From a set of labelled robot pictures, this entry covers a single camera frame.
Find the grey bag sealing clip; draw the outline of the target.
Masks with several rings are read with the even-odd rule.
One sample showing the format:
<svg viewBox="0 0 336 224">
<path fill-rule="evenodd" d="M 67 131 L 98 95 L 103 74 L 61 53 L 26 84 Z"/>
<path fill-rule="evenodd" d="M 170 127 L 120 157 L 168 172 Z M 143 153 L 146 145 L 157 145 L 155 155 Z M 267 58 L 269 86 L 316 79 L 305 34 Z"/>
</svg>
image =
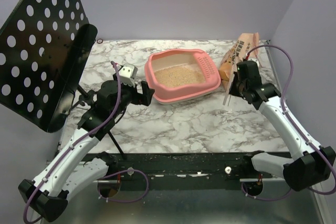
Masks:
<svg viewBox="0 0 336 224">
<path fill-rule="evenodd" d="M 227 88 L 226 88 L 226 91 L 225 91 L 223 105 L 226 105 L 227 102 L 229 102 L 228 101 L 230 99 L 229 92 L 230 92 L 230 89 L 232 87 L 232 84 L 233 84 L 233 81 L 234 81 L 234 77 L 235 77 L 235 72 L 234 72 L 234 70 L 231 70 L 229 82 L 228 82 L 228 85 L 227 85 Z"/>
</svg>

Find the beige cat litter bag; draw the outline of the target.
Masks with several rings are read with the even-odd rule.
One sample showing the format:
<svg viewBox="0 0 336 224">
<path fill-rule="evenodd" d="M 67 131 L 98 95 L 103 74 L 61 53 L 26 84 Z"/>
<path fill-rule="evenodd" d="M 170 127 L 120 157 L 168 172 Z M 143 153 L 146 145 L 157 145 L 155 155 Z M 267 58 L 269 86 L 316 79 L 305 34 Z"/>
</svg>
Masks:
<svg viewBox="0 0 336 224">
<path fill-rule="evenodd" d="M 232 48 L 225 53 L 218 70 L 225 90 L 228 89 L 232 73 L 237 70 L 236 65 L 257 46 L 259 46 L 259 33 L 242 33 Z"/>
</svg>

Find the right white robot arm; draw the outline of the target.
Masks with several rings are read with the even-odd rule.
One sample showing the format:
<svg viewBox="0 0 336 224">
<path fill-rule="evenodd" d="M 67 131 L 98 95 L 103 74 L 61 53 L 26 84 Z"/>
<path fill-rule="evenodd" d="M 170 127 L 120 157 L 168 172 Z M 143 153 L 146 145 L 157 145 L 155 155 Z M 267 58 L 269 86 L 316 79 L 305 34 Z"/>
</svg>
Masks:
<svg viewBox="0 0 336 224">
<path fill-rule="evenodd" d="M 266 172 L 283 178 L 288 186 L 301 191 L 325 181 L 331 174 L 335 151 L 322 147 L 302 127 L 286 105 L 281 93 L 272 83 L 262 83 L 259 68 L 254 61 L 237 64 L 230 93 L 241 97 L 265 116 L 286 144 L 290 158 L 274 156 L 263 151 L 248 154 L 241 165 L 249 178 Z"/>
</svg>

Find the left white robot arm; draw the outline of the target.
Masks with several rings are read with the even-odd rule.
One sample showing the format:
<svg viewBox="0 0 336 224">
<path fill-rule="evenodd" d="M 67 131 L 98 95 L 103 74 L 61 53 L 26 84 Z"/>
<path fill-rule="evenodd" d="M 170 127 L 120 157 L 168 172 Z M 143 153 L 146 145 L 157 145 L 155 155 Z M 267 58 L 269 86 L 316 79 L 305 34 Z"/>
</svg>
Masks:
<svg viewBox="0 0 336 224">
<path fill-rule="evenodd" d="M 82 116 L 77 129 L 67 145 L 33 180 L 24 179 L 18 190 L 26 205 L 24 223 L 29 208 L 48 222 L 55 221 L 66 209 L 71 198 L 91 182 L 98 179 L 121 181 L 117 160 L 107 152 L 99 153 L 90 164 L 74 169 L 102 138 L 117 124 L 117 116 L 123 116 L 129 104 L 149 106 L 154 89 L 141 82 L 142 92 L 136 86 L 128 86 L 117 80 L 106 81 L 97 91 L 97 100 Z"/>
</svg>

